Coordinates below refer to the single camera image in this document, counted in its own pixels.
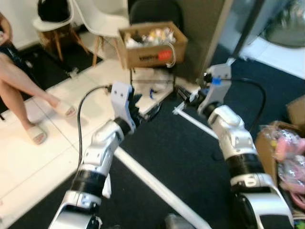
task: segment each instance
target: white chair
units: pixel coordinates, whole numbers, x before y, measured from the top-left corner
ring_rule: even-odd
[[[76,8],[78,9],[81,19],[89,32],[96,35],[95,38],[95,51],[93,56],[92,65],[96,65],[97,52],[102,42],[102,49],[104,43],[104,37],[114,38],[114,47],[118,53],[118,45],[116,38],[119,37],[118,29],[129,26],[127,9],[118,10],[120,14],[110,14],[102,12],[94,4],[92,0],[73,0]]]
[[[60,37],[58,32],[56,31],[57,29],[64,27],[66,25],[69,25],[74,17],[74,9],[72,5],[72,0],[68,0],[68,5],[69,5],[69,10],[70,10],[70,17],[66,21],[62,22],[47,22],[47,21],[42,21],[39,16],[37,16],[33,20],[33,26],[37,31],[40,32],[48,32],[51,31],[54,33],[54,39],[56,42],[56,48],[58,51],[58,55],[61,61],[63,61],[62,53],[61,53],[61,44],[60,44]],[[77,43],[85,50],[87,54],[89,54],[88,49],[85,47],[77,33],[74,31],[72,26],[70,26],[70,32],[71,34],[75,37]]]

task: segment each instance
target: blue object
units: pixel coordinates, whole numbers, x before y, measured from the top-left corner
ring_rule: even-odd
[[[221,78],[212,78],[212,84],[220,85],[221,84]]]

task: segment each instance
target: white metal rod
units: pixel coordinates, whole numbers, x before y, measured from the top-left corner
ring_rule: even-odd
[[[206,133],[208,133],[209,135],[211,135],[212,137],[218,139],[217,135],[215,134],[215,132],[210,129],[209,127],[207,127],[206,125],[203,125],[201,122],[198,122],[196,119],[194,119],[193,117],[191,117],[190,115],[188,115],[187,113],[185,113],[182,110],[177,109],[176,107],[173,110],[174,113],[177,113],[179,115],[181,115],[183,118],[185,118],[186,120],[190,121],[191,123],[193,123],[195,126],[197,126],[198,128],[202,129],[203,131],[205,131]]]
[[[114,155],[129,168],[140,180],[154,191],[169,206],[177,211],[184,219],[197,229],[211,229],[210,225],[196,212],[180,200],[171,190],[127,154],[122,148],[118,148]]]

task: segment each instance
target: sandal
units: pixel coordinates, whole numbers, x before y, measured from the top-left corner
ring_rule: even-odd
[[[65,101],[60,101],[54,110],[65,118],[71,118],[76,115],[76,109],[74,106],[68,104]]]
[[[26,130],[30,139],[37,145],[40,145],[47,138],[47,134],[39,126],[35,125],[30,129]]]

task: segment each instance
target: plastic bag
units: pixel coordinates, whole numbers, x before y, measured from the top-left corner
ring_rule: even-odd
[[[305,47],[305,0],[293,0],[267,26],[263,36],[270,42]]]
[[[305,138],[272,125],[262,127],[277,161],[279,185],[289,191],[292,201],[300,209],[305,210]]]

